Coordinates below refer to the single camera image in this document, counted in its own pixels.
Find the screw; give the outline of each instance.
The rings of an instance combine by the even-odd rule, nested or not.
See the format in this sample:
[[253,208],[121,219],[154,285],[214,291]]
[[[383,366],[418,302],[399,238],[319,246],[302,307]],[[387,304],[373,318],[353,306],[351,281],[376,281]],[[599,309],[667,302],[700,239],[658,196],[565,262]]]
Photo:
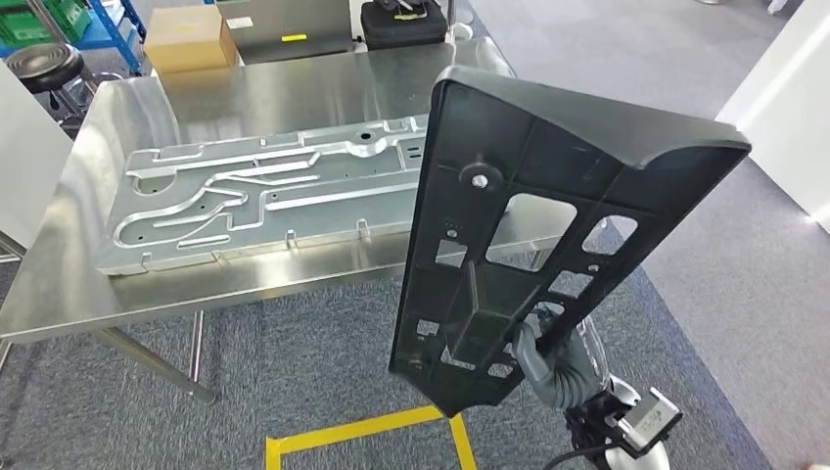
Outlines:
[[479,189],[484,189],[487,187],[487,183],[489,183],[489,181],[487,181],[487,177],[483,174],[473,176],[473,186]]

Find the stamped metal panel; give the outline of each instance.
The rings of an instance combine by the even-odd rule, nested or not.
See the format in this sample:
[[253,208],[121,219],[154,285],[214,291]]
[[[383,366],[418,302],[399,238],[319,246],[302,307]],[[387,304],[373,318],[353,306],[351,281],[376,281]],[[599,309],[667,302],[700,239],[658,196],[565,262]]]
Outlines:
[[109,275],[406,233],[427,116],[142,150],[98,258]]

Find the black cable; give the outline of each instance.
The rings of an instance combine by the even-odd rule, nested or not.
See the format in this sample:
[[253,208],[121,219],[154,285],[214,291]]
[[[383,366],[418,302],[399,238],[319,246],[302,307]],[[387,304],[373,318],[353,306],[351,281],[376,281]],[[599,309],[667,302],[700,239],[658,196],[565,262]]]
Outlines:
[[558,455],[553,457],[553,460],[547,462],[547,465],[544,466],[542,470],[551,470],[553,467],[559,465],[560,463],[571,460],[572,458],[582,457],[586,455],[593,455],[594,453],[604,452],[608,449],[619,447],[619,444],[605,444],[604,446],[597,446],[597,447],[586,447],[580,448],[577,450],[572,450],[568,453],[563,453],[562,455]]

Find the black plastic panel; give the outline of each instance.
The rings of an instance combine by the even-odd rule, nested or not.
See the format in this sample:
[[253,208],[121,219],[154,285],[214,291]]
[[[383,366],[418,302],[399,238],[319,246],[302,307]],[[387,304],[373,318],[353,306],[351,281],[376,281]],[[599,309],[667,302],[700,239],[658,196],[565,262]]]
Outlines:
[[[522,381],[505,347],[536,303],[565,310],[537,340],[545,353],[750,150],[726,124],[461,68],[446,70],[433,91],[426,147],[390,370],[450,416],[499,404]],[[577,210],[538,272],[485,258],[520,193]],[[613,255],[584,251],[609,215],[636,230]],[[467,247],[460,267],[435,263],[449,228]],[[548,292],[562,271],[591,279],[576,297]],[[420,320],[438,332],[418,334]],[[493,364],[512,372],[490,375]]]

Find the green crate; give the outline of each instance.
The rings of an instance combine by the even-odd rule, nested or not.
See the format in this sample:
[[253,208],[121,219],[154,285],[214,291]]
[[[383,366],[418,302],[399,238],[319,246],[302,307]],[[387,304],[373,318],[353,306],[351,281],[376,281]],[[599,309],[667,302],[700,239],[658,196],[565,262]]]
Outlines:
[[[46,0],[44,6],[71,42],[80,39],[92,22],[78,0]],[[0,0],[0,40],[9,47],[24,47],[52,39],[24,1]]]

